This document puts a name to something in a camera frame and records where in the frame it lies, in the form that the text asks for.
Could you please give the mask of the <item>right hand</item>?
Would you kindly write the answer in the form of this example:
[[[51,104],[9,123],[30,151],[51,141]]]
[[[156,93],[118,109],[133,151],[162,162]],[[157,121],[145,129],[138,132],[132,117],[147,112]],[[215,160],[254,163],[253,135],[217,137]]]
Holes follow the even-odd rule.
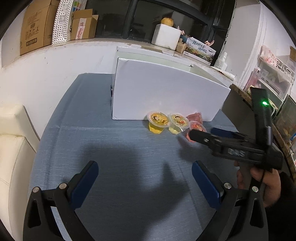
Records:
[[[247,189],[245,181],[247,177],[244,174],[251,175],[255,180],[262,181],[265,185],[263,192],[264,207],[269,207],[275,204],[280,198],[281,181],[278,170],[272,169],[270,172],[251,167],[249,171],[245,169],[245,165],[238,161],[234,161],[234,166],[239,167],[237,171],[237,186],[239,189]]]

